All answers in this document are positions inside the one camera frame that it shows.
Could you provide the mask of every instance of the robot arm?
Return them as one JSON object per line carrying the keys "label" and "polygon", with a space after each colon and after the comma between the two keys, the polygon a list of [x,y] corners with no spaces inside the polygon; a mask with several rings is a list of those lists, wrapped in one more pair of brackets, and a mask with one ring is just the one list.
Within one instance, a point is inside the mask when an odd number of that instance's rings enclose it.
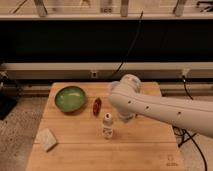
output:
{"label": "robot arm", "polygon": [[140,94],[140,80],[125,75],[109,94],[119,118],[127,122],[135,114],[213,138],[213,103]]}

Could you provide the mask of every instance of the wooden table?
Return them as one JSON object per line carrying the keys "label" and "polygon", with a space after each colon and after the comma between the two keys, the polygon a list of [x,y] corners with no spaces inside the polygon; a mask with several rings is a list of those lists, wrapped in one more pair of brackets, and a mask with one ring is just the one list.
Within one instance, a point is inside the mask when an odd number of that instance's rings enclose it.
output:
{"label": "wooden table", "polygon": [[[65,115],[54,104],[58,90],[68,85],[83,88],[88,102],[74,115]],[[170,125],[143,116],[123,123],[108,99],[108,83],[55,83],[52,86],[39,130],[49,128],[59,144],[46,153],[35,140],[28,171],[182,171],[183,161]],[[142,93],[160,96],[157,83],[143,83]],[[96,118],[93,102],[102,99]],[[102,118],[110,112],[114,135],[102,136]]]}

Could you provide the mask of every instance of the floor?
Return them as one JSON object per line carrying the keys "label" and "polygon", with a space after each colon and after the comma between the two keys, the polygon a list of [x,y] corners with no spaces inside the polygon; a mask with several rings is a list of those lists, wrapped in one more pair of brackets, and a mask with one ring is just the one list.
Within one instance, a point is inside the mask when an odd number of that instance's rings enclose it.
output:
{"label": "floor", "polygon": [[[197,99],[213,100],[213,97]],[[5,121],[0,121],[0,171],[24,171],[36,135],[46,97],[21,98]],[[195,140],[213,170],[213,139],[197,135]],[[180,149],[187,171],[202,171],[202,159],[192,142]]]}
{"label": "floor", "polygon": [[0,121],[0,171],[23,171],[47,98],[21,98]]}

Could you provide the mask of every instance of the cable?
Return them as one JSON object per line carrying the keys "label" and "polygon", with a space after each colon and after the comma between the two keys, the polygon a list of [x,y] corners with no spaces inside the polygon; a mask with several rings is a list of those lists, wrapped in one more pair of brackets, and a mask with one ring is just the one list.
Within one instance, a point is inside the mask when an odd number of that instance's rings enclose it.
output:
{"label": "cable", "polygon": [[22,1],[22,2],[12,11],[12,14],[16,14],[16,13],[21,9],[21,7],[22,7],[27,1],[28,1],[28,0]]}
{"label": "cable", "polygon": [[196,143],[196,141],[193,139],[193,137],[185,130],[186,134],[189,136],[189,138],[192,140],[192,142],[194,143],[194,145],[196,146],[196,148],[198,149],[198,151],[200,152],[200,155],[203,159],[203,163],[204,163],[204,169],[205,171],[208,170],[208,165],[207,165],[207,162],[206,162],[206,158],[205,156],[203,155],[203,152],[201,151],[200,147],[198,146],[198,144]]}
{"label": "cable", "polygon": [[184,90],[185,90],[187,96],[188,96],[191,100],[194,100],[194,98],[190,95],[190,93],[189,93],[188,90],[187,90],[187,87],[186,87],[186,77],[185,77],[184,75],[182,76],[182,80],[183,80]]}
{"label": "cable", "polygon": [[120,69],[121,69],[121,67],[123,66],[124,62],[126,61],[126,59],[129,57],[130,53],[132,52],[132,49],[134,48],[135,43],[136,43],[136,41],[137,41],[137,39],[138,39],[138,36],[139,36],[139,34],[140,34],[142,18],[143,18],[143,11],[141,11],[141,15],[140,15],[140,18],[139,18],[138,28],[137,28],[135,37],[134,37],[134,39],[133,39],[133,41],[132,41],[132,43],[131,43],[131,45],[130,45],[130,47],[129,47],[129,49],[128,49],[126,55],[125,55],[125,57],[123,58],[121,64],[120,64],[119,67],[117,68],[117,70],[116,70],[115,72],[113,72],[113,73],[109,76],[108,80],[109,80],[109,79],[112,79],[112,78],[120,71]]}

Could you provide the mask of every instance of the electrical outlet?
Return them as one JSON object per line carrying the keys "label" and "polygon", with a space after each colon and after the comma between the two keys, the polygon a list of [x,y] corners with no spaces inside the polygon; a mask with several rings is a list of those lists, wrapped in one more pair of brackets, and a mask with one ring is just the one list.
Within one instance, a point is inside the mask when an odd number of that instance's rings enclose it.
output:
{"label": "electrical outlet", "polygon": [[8,79],[7,71],[0,71],[1,79]]}
{"label": "electrical outlet", "polygon": [[182,75],[181,76],[184,76],[184,77],[187,77],[188,73],[189,73],[190,69],[182,69]]}
{"label": "electrical outlet", "polygon": [[92,70],[91,72],[91,78],[92,79],[98,79],[98,71],[97,70]]}

